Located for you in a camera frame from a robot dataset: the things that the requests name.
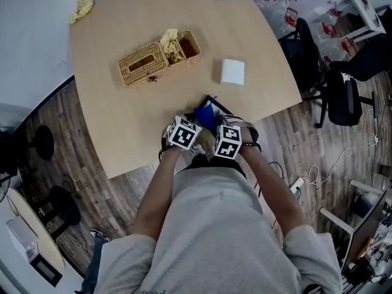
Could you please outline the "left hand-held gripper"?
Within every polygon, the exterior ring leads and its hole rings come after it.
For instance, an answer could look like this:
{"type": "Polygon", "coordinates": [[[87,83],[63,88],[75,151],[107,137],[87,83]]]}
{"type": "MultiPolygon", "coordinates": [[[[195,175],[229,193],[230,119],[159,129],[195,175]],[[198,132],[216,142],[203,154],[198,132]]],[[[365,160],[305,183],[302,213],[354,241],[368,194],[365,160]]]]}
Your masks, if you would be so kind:
{"type": "Polygon", "coordinates": [[[177,146],[190,150],[200,135],[202,128],[182,116],[176,115],[162,134],[162,148],[177,146]]]}

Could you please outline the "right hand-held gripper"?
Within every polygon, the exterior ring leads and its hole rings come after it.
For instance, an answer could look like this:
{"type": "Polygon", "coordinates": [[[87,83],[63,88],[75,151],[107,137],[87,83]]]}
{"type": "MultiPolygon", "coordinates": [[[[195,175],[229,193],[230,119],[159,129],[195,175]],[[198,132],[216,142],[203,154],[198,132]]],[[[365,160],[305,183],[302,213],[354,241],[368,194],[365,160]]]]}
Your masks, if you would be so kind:
{"type": "Polygon", "coordinates": [[[226,159],[235,159],[240,147],[243,145],[241,128],[249,129],[252,142],[258,141],[258,131],[250,122],[235,115],[217,115],[214,117],[217,124],[214,142],[214,155],[226,159]]]}

